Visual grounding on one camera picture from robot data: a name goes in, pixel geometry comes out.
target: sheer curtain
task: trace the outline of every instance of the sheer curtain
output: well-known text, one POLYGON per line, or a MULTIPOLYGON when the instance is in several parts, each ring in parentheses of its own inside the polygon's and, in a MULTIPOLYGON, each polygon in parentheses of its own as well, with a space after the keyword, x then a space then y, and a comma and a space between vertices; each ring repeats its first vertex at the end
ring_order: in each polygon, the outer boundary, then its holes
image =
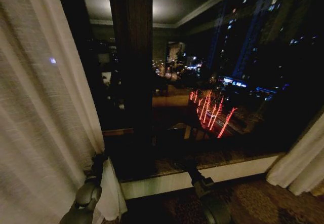
MULTIPOLYGON (((58 223, 104 149, 60 0, 0 0, 0 63, 0 222, 58 223)), ((102 188, 97 223, 126 211, 110 161, 102 188)))
POLYGON ((269 171, 267 181, 295 195, 309 192, 324 179, 324 114, 291 151, 269 171))

